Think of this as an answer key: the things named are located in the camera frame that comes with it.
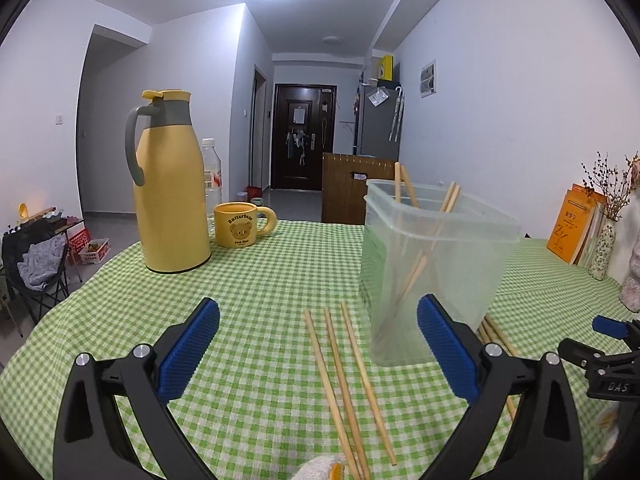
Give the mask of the white gloved hand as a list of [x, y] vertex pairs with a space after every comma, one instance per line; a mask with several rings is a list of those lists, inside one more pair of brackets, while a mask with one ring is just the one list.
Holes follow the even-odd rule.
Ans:
[[342, 480], [345, 467], [343, 455], [321, 455], [300, 466], [292, 480]]

